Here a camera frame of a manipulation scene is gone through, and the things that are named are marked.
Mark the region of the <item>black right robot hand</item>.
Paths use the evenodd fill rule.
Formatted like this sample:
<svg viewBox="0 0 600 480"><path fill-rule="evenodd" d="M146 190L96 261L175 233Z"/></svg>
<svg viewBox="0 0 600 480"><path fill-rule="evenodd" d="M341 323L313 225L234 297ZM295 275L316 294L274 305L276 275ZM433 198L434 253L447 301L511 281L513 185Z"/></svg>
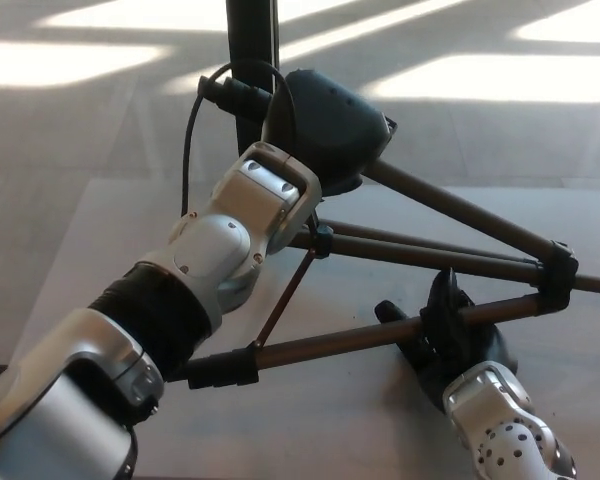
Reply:
<svg viewBox="0 0 600 480"><path fill-rule="evenodd" d="M420 310L422 331L397 347L415 372L421 390L434 407L444 410L443 393L461 374L484 361L516 372L518 361L494 324L470 326L460 310L475 303L458 287L448 268L433 280L428 300Z"/></svg>

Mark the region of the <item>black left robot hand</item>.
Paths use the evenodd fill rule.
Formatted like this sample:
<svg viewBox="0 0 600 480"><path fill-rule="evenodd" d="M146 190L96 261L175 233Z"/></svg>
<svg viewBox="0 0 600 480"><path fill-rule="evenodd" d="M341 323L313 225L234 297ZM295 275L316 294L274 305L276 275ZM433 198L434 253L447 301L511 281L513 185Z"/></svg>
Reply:
<svg viewBox="0 0 600 480"><path fill-rule="evenodd" d="M355 190L392 139L397 123L365 98L316 70L298 69L269 102L261 140L319 179L325 197Z"/></svg>

